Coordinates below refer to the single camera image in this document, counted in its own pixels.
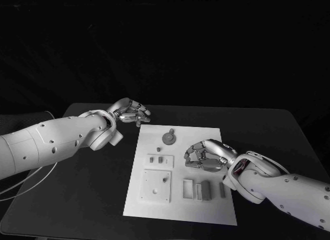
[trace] cable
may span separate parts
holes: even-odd
[[[39,183],[37,183],[29,190],[26,190],[23,193],[17,194],[16,196],[12,196],[12,197],[9,197],[9,198],[6,198],[6,199],[1,199],[0,202],[1,202],[1,201],[6,201],[6,200],[9,200],[9,199],[13,199],[13,198],[16,198],[16,197],[19,197],[22,194],[25,194],[27,191],[30,191],[30,190],[40,184],[40,182],[46,179],[46,177],[50,175],[50,173],[52,173],[56,165],[58,165],[58,162],[55,163],[55,166],[52,167],[48,175],[43,177],[43,179],[39,181]],[[27,176],[26,179],[25,179],[22,182],[19,182],[13,187],[10,187],[7,190],[4,190],[3,192],[0,192],[0,194],[3,194],[6,191],[9,191],[10,189],[13,189],[16,186],[19,186],[19,185],[37,173],[37,171],[39,171],[42,168],[43,168],[43,167],[40,167],[40,168],[32,173],[32,175]]]

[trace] dark table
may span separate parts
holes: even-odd
[[[63,117],[111,104],[75,103]],[[280,109],[147,105],[153,125],[221,129],[222,142],[239,153],[255,151],[291,173],[330,183],[320,160],[291,113]],[[118,122],[124,135],[117,146],[81,148],[61,161],[40,185],[17,197],[0,222],[6,235],[92,240],[330,239],[330,232],[283,213],[265,199],[254,204],[232,191],[236,224],[123,216],[140,129]],[[26,190],[50,166],[25,183]]]

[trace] peg board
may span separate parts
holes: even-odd
[[[163,143],[164,133],[174,129],[176,142],[173,145]],[[215,139],[222,141],[219,128],[166,126],[144,124],[140,127],[138,141],[134,154],[134,164],[130,176],[127,199],[124,205],[124,216],[189,221],[209,224],[238,225],[232,192],[223,186],[225,198],[221,197],[222,177],[228,171],[226,167],[219,172],[208,172],[202,169],[186,167],[185,152],[189,147],[202,140]],[[160,168],[150,165],[150,155],[173,156],[173,168]],[[190,154],[192,160],[198,160],[196,154]],[[170,196],[169,202],[143,201],[144,194],[144,172],[157,170],[170,172]],[[183,199],[183,180],[192,180],[193,199]],[[196,184],[208,180],[210,183],[212,200],[196,200]]]

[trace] robotic hand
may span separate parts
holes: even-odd
[[[0,180],[48,166],[75,155],[79,148],[99,150],[110,142],[123,139],[117,121],[150,122],[151,112],[128,98],[114,103],[108,110],[91,110],[79,116],[58,118],[0,136]]]
[[[190,159],[193,152],[198,161]],[[206,158],[206,153],[219,159]],[[183,158],[186,167],[212,173],[226,166],[222,182],[252,203],[268,198],[283,212],[330,232],[330,184],[290,174],[274,160],[252,151],[238,155],[232,147],[213,139],[192,145]]]

